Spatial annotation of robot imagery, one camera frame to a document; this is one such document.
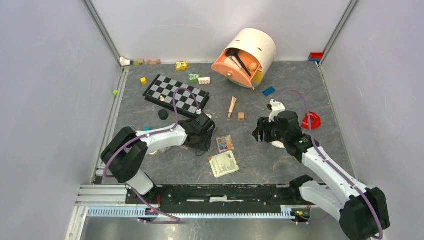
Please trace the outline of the wooden handled makeup tool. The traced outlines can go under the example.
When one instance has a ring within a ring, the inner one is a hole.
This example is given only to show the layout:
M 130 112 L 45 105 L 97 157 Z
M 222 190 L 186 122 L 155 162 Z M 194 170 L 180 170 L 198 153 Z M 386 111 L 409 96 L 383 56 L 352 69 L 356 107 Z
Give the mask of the wooden handled makeup tool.
M 231 103 L 230 103 L 230 107 L 229 107 L 228 114 L 227 114 L 227 118 L 228 119 L 231 118 L 231 116 L 232 116 L 232 114 L 234 112 L 234 108 L 235 108 L 236 102 L 237 102 L 237 98 L 233 96 L 231 98 Z

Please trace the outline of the black makeup brush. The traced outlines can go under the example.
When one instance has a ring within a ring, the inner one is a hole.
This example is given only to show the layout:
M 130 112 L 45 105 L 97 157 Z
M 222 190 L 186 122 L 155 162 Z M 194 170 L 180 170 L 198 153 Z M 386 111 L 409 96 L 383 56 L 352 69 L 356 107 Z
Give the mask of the black makeup brush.
M 239 56 L 239 52 L 240 50 L 238 48 L 229 48 L 226 52 L 226 56 L 227 57 L 235 57 L 236 60 L 239 62 L 239 64 L 241 65 L 241 67 L 246 71 L 246 73 L 248 74 L 249 77 L 252 76 L 252 74 L 250 73 L 249 69 L 247 68 L 247 66 L 244 64 L 244 62 L 242 61 L 242 59 Z

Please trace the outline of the orange top drawer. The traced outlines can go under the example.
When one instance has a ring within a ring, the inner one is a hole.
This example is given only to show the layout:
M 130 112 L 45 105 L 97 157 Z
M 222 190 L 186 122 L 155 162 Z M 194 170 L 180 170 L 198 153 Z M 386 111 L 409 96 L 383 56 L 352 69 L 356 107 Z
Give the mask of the orange top drawer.
M 241 87 L 254 89 L 259 86 L 265 75 L 260 62 L 250 53 L 239 50 L 239 57 L 246 67 L 253 62 L 258 64 L 257 70 L 255 72 L 250 71 L 251 76 L 248 76 L 247 72 L 243 68 L 237 70 L 224 64 L 224 60 L 228 57 L 226 56 L 227 50 L 228 49 L 224 50 L 221 56 L 212 64 L 211 69 Z M 227 77 L 228 73 L 232 74 L 232 78 Z

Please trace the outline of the black tweezers with loop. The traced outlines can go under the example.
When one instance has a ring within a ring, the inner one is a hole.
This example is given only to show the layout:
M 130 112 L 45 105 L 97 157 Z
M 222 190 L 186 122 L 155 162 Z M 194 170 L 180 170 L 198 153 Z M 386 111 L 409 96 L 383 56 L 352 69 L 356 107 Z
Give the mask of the black tweezers with loop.
M 195 151 L 195 155 L 197 157 L 201 157 L 206 152 L 209 152 L 211 150 L 212 138 L 213 138 L 213 135 L 215 134 L 216 130 L 217 130 L 217 128 L 215 126 L 213 126 L 207 132 L 205 132 L 205 133 L 203 133 L 199 136 L 198 145 L 201 147 L 201 149 L 197 149 Z

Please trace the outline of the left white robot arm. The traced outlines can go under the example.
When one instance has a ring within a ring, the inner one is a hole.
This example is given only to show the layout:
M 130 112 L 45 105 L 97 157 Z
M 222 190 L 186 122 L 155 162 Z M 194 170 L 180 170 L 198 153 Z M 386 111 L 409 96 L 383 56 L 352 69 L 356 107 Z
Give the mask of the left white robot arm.
M 215 126 L 207 114 L 201 113 L 194 119 L 149 131 L 124 127 L 105 147 L 100 158 L 106 172 L 111 172 L 119 183 L 136 190 L 145 204 L 151 204 L 157 198 L 157 190 L 141 169 L 144 158 L 153 152 L 179 146 L 206 152 L 211 147 Z

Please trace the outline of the colourful eyeshadow palette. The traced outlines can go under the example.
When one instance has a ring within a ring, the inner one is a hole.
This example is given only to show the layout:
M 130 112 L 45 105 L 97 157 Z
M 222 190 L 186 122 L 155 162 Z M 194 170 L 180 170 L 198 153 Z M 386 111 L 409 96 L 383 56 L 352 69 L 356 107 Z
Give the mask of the colourful eyeshadow palette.
M 230 135 L 217 137 L 216 142 L 220 153 L 234 149 L 234 143 Z

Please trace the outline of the small orange sponge ball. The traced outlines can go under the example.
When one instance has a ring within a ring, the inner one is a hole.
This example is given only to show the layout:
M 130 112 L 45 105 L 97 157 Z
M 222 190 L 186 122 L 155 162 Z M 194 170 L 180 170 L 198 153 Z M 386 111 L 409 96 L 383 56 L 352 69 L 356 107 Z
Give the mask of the small orange sponge ball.
M 259 67 L 259 65 L 256 62 L 252 62 L 248 65 L 247 69 L 250 72 L 255 72 L 257 70 L 257 68 Z

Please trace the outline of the cream round drawer cabinet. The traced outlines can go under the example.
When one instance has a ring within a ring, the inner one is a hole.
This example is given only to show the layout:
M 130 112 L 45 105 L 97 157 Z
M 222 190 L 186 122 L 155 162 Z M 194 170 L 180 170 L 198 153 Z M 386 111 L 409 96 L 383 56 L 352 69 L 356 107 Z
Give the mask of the cream round drawer cabinet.
M 224 50 L 229 48 L 236 48 L 253 55 L 262 65 L 264 75 L 274 62 L 277 52 L 274 40 L 265 32 L 254 28 L 242 29 Z

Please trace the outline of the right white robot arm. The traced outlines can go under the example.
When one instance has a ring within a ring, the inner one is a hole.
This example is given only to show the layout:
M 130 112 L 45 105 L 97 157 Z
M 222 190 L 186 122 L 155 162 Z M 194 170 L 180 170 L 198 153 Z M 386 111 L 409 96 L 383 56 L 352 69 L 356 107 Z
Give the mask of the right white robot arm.
M 312 170 L 324 183 L 303 175 L 289 185 L 295 204 L 310 202 L 339 222 L 350 240 L 381 240 L 391 225 L 384 192 L 369 188 L 342 169 L 312 134 L 305 134 L 294 111 L 281 111 L 257 121 L 252 136 L 257 142 L 280 143 L 295 160 Z

